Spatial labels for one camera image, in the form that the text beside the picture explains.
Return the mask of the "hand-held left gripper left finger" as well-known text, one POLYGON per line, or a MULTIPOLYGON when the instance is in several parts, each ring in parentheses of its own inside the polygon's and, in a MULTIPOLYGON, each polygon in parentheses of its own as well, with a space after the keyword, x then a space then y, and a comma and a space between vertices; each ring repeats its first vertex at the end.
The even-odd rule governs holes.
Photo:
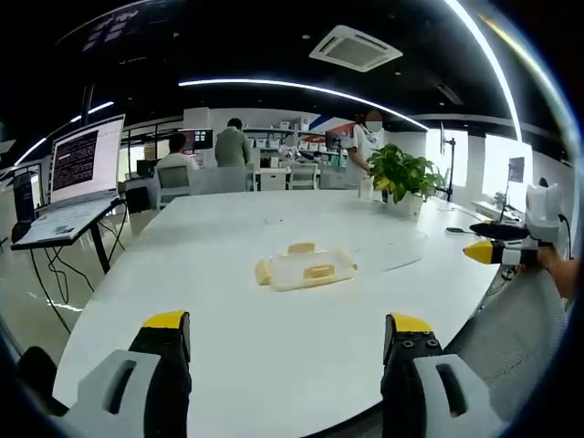
POLYGON ((79 382, 63 430, 71 437, 185 437, 190 359, 189 313, 150 317, 128 349, 111 352, 79 382))

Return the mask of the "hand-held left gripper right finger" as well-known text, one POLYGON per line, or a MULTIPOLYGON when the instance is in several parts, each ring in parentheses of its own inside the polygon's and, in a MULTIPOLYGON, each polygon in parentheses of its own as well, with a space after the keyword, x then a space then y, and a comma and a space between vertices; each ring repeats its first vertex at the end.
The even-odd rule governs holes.
POLYGON ((497 437, 505 427, 487 385, 403 314, 386 316, 381 397, 383 437, 497 437))

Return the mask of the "person's right hand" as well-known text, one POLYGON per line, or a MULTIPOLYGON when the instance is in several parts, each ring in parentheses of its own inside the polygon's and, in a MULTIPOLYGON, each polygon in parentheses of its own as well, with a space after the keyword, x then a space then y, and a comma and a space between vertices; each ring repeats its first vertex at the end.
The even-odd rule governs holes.
POLYGON ((573 301, 579 290, 581 261, 562 258, 555 246, 540 246, 537 259, 551 275, 560 296, 573 301))

